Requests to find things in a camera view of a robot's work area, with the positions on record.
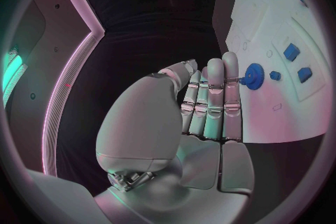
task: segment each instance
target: blue button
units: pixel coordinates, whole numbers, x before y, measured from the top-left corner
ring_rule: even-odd
[[[287,60],[293,62],[295,58],[300,54],[300,50],[296,45],[292,43],[287,47],[287,49],[283,52],[284,56]]]
[[[298,77],[299,77],[301,83],[304,83],[304,82],[307,81],[308,78],[311,77],[312,72],[311,72],[311,69],[309,67],[303,67],[297,72],[297,74],[298,74]]]
[[[271,73],[269,74],[269,76],[273,80],[279,81],[281,79],[281,74],[279,72],[276,72],[276,71],[271,71]]]

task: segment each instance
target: cyan light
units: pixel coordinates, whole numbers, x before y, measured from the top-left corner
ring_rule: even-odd
[[[22,64],[22,59],[20,56],[15,56],[15,58],[12,60],[12,62],[9,64],[8,68],[6,69],[4,76],[3,76],[3,81],[2,81],[2,92],[6,89],[9,81],[11,78],[14,76],[15,72],[18,70],[18,68]]]

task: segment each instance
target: blue square button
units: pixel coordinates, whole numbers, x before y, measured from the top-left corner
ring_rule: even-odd
[[[297,74],[298,74],[298,77],[299,77],[301,83],[304,83],[304,82],[307,81],[308,78],[311,77],[312,72],[311,72],[311,69],[309,67],[303,67],[297,72]]]
[[[300,50],[296,45],[293,45],[292,43],[287,47],[287,49],[283,52],[286,59],[293,62],[295,58],[300,54]]]

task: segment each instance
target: teal light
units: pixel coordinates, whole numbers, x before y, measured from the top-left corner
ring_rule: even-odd
[[[18,70],[18,68],[22,64],[22,59],[20,56],[15,56],[15,58],[12,60],[12,62],[9,64],[7,67],[4,76],[3,76],[3,81],[2,81],[2,92],[6,89],[9,81],[11,78],[14,76],[15,72]]]

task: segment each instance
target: white control panel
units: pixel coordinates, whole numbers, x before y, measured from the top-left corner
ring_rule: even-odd
[[[226,39],[239,60],[239,76],[259,63],[265,80],[258,90],[240,85],[243,142],[298,141],[326,132],[332,107],[332,77],[327,45],[313,14],[300,0],[236,0]],[[300,54],[283,52],[290,43]],[[311,68],[301,83],[297,72]],[[281,74],[279,81],[271,71]]]

